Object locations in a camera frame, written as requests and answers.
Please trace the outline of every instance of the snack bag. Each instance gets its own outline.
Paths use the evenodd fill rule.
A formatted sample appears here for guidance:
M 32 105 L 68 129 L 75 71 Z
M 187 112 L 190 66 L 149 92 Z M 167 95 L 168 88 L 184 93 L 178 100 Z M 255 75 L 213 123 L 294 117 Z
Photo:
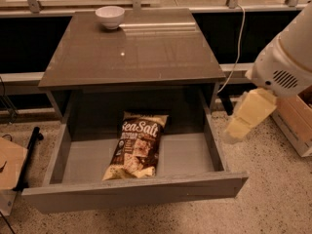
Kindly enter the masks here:
M 122 134 L 103 179 L 155 176 L 168 115 L 124 112 Z

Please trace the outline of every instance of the cabinet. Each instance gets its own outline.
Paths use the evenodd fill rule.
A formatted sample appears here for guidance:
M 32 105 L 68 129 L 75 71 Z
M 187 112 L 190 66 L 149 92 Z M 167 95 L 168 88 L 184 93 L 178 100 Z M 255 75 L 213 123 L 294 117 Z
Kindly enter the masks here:
M 187 9 L 127 10 L 108 31 L 76 13 L 39 84 L 62 122 L 39 188 L 23 197 L 42 213 L 235 197 L 211 121 L 224 79 Z M 155 177 L 101 181 L 125 110 L 167 113 Z

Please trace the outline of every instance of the terrazzo floor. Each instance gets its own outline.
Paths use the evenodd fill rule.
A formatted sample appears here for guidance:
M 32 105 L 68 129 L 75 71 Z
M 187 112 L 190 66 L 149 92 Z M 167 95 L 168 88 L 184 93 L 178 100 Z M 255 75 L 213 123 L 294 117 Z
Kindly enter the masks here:
M 225 112 L 213 113 L 218 133 Z M 0 135 L 27 145 L 35 126 L 44 139 L 36 143 L 27 177 L 40 186 L 59 131 L 58 121 L 1 124 Z M 237 198 L 116 210 L 41 214 L 18 194 L 10 216 L 16 233 L 312 233 L 312 157 L 300 158 L 271 118 L 243 142 L 221 143 L 232 172 L 249 179 Z M 0 233 L 11 233 L 0 218 Z

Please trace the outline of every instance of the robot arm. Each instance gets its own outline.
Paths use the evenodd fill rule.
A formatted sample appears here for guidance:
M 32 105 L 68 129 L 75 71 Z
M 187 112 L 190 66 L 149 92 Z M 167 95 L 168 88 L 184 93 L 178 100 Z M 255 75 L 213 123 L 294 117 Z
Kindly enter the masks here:
M 277 97 L 291 97 L 312 84 L 312 3 L 258 55 L 246 77 L 258 89 L 244 93 L 234 108 L 223 140 L 235 143 L 267 118 Z

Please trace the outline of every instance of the drawer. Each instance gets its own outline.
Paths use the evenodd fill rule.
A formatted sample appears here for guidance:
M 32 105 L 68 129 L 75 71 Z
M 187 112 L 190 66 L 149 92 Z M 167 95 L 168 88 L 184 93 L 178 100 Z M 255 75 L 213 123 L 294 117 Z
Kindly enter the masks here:
M 125 110 L 170 115 L 155 177 L 101 181 Z M 22 196 L 42 213 L 235 197 L 248 176 L 231 173 L 198 86 L 72 92 L 44 182 Z

